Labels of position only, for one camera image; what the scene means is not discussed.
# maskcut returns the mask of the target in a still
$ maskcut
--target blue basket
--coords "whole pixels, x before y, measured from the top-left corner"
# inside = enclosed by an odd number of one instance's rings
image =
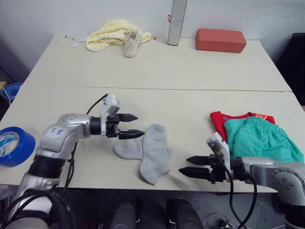
[[[8,95],[5,93],[5,91],[3,89],[1,90],[1,95],[3,96],[4,100],[7,103],[9,103],[9,98],[10,98],[10,102],[12,102],[14,100],[14,98],[17,95],[22,84],[23,83],[12,83],[10,85],[5,86],[4,89],[6,90]]]

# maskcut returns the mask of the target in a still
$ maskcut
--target green shorts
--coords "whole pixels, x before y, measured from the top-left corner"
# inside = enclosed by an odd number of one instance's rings
[[[264,156],[282,162],[304,162],[304,155],[278,125],[260,117],[230,119],[224,123],[231,158]]]

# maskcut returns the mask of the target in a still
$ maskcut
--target table surface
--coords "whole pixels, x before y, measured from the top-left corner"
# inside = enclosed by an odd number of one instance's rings
[[[112,45],[91,52],[80,43],[54,36],[25,83],[145,89],[291,91],[259,41],[242,53],[195,49],[194,39],[178,46],[157,38],[139,46],[134,58]]]
[[[105,93],[113,93],[120,99],[121,113],[131,113],[139,118],[120,124],[120,129],[145,131],[152,123],[166,127],[168,145],[173,149],[171,171],[155,186],[147,184],[140,178],[139,160],[125,160],[114,154],[113,146],[118,139],[92,136],[78,144],[70,187],[228,192],[228,183],[212,185],[206,180],[188,178],[178,171],[188,165],[186,158],[212,153],[205,140],[214,131],[209,114],[218,110],[228,115],[243,115],[249,111],[272,115],[303,152],[305,149],[305,113],[290,92],[37,87],[24,84],[0,122],[0,129],[19,126],[35,137],[37,145],[45,127],[55,123],[59,116],[84,114]],[[99,116],[99,106],[91,115]],[[34,153],[17,167],[0,167],[0,183],[19,184],[33,157]],[[62,177],[66,177],[67,167],[66,164]],[[253,191],[251,185],[239,181],[235,181],[234,188],[235,192]],[[258,191],[274,192],[266,187],[259,187]]]

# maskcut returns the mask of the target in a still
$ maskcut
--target floor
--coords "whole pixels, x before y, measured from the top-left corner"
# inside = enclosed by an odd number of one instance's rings
[[[93,221],[105,221],[112,217],[117,206],[127,197],[138,197],[142,204],[139,229],[166,229],[166,201],[183,198],[189,201],[198,213],[205,229],[218,229],[220,219],[230,219],[237,228],[237,221],[229,207],[228,194],[187,191],[152,191],[118,189],[70,189],[66,199],[74,210],[80,229]],[[234,207],[244,218],[251,205],[252,194],[235,194]],[[269,229],[284,224],[284,217],[272,206],[272,194],[259,194],[254,212],[247,226],[250,229]]]

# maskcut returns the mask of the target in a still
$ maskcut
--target blue tape roll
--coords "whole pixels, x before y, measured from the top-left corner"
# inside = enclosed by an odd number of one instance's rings
[[[20,165],[33,153],[35,138],[19,127],[0,130],[0,165]]]

